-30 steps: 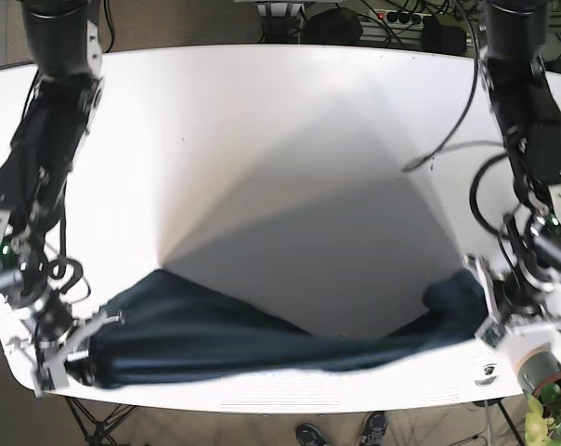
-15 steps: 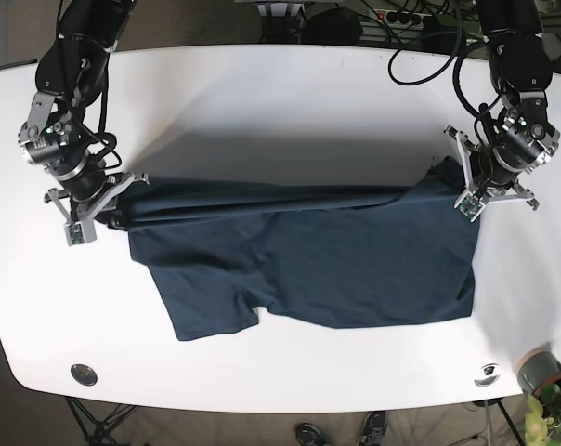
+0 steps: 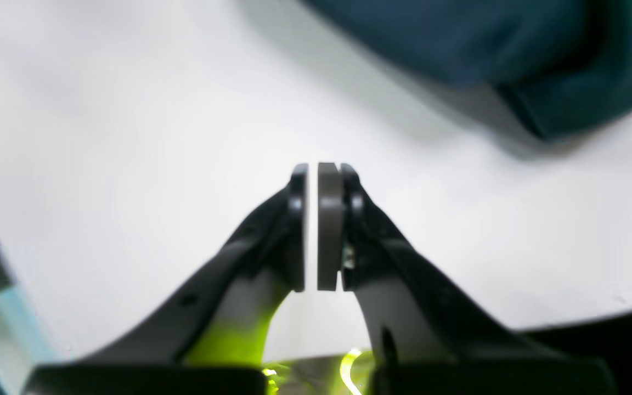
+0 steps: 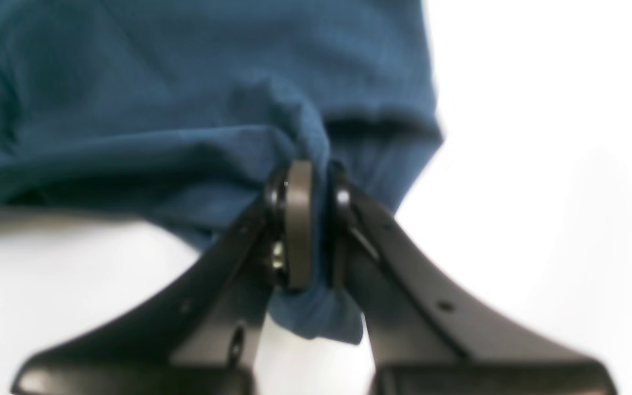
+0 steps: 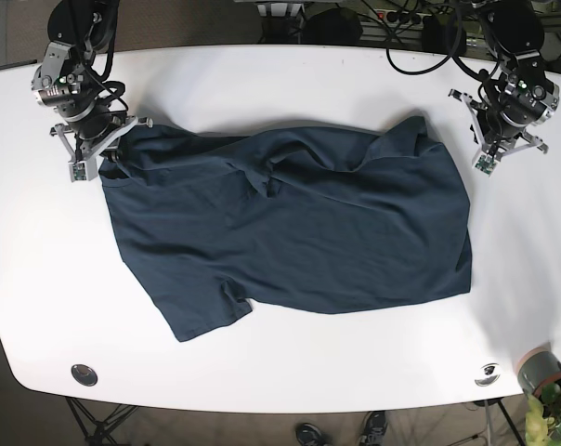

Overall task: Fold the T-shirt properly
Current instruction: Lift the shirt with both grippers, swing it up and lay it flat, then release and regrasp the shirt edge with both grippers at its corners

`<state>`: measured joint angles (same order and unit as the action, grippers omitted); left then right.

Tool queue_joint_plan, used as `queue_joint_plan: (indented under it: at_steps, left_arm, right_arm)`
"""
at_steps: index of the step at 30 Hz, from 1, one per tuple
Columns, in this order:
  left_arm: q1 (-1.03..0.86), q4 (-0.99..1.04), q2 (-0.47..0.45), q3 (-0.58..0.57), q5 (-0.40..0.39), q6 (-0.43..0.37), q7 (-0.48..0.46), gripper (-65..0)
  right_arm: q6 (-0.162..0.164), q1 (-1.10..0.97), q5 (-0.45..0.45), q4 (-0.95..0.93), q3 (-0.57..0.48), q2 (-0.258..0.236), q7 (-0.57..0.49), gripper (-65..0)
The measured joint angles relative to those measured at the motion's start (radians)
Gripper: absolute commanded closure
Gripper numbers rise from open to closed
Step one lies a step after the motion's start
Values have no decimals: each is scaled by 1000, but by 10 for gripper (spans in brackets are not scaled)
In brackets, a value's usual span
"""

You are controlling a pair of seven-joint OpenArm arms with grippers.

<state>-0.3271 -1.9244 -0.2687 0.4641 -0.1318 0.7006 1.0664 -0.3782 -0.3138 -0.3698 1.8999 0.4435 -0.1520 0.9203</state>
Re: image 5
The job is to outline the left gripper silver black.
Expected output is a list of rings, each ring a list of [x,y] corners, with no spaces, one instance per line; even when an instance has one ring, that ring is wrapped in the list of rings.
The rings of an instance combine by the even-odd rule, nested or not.
[[[463,103],[471,113],[469,129],[478,146],[472,165],[480,172],[490,177],[503,157],[527,149],[548,153],[549,147],[540,137],[531,135],[525,125],[509,124],[488,102],[476,101],[456,89],[451,89],[449,96]]]

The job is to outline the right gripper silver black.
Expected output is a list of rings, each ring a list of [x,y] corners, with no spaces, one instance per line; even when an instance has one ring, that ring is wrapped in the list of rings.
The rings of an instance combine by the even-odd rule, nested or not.
[[[127,144],[120,139],[135,126],[153,125],[150,117],[136,117],[126,111],[92,111],[80,121],[54,125],[50,136],[58,137],[71,156],[71,182],[91,181],[98,176],[99,157],[112,163],[122,161]]]

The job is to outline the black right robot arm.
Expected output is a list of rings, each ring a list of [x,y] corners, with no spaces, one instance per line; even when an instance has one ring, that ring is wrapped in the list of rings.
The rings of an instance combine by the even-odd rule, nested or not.
[[[118,1],[61,1],[52,11],[49,44],[32,79],[37,102],[63,120],[50,129],[70,154],[72,182],[98,176],[98,158],[118,159],[122,136],[150,118],[127,114],[125,85],[109,76],[114,57]]]

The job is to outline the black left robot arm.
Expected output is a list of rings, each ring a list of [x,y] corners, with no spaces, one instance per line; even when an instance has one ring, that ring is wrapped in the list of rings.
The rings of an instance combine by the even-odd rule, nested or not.
[[[478,146],[473,166],[489,176],[505,156],[531,148],[548,152],[547,144],[530,134],[528,127],[554,116],[559,87],[546,77],[541,56],[544,30],[530,2],[467,1],[459,3],[457,10],[477,19],[496,60],[492,71],[475,72],[457,55],[462,34],[454,40],[445,38],[449,56],[479,82],[479,99],[455,89],[449,96],[470,111]]]

